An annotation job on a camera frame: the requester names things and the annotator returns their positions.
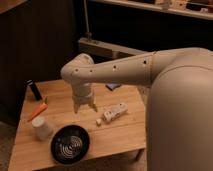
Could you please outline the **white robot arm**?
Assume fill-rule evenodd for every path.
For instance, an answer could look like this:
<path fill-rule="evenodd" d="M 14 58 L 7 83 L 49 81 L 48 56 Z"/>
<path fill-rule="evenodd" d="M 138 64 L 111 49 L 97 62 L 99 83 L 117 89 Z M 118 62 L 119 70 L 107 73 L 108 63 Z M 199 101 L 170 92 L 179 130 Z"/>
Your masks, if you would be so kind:
<path fill-rule="evenodd" d="M 213 51 L 161 50 L 98 64 L 81 53 L 61 77 L 75 105 L 91 97 L 93 83 L 149 87 L 147 171 L 213 171 Z"/>

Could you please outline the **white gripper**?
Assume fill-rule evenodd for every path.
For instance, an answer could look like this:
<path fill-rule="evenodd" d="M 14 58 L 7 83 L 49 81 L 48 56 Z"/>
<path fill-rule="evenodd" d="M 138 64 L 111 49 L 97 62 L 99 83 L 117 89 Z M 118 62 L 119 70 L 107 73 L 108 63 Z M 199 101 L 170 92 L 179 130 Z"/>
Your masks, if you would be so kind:
<path fill-rule="evenodd" d="M 98 112 L 96 104 L 94 104 L 94 91 L 91 83 L 78 84 L 72 87 L 74 113 L 77 114 L 80 105 L 88 104 L 95 112 Z"/>

